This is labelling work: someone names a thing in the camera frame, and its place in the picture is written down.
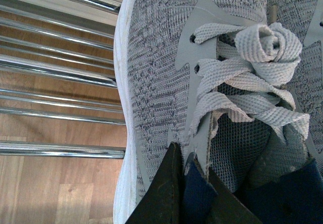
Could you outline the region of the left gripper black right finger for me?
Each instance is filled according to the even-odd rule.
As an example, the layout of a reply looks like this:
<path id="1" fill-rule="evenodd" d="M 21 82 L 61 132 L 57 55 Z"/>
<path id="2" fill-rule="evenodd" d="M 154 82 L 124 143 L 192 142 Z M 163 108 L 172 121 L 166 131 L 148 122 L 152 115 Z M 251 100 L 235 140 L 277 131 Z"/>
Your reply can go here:
<path id="1" fill-rule="evenodd" d="M 262 223 L 222 183 L 206 177 L 194 160 L 194 223 Z"/>

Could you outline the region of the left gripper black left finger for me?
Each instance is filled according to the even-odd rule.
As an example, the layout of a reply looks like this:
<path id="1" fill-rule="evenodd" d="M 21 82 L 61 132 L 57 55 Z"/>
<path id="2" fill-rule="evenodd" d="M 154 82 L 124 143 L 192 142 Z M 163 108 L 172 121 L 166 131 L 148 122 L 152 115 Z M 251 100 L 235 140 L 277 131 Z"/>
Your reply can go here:
<path id="1" fill-rule="evenodd" d="M 180 223 L 182 155 L 171 142 L 148 191 L 126 223 Z"/>

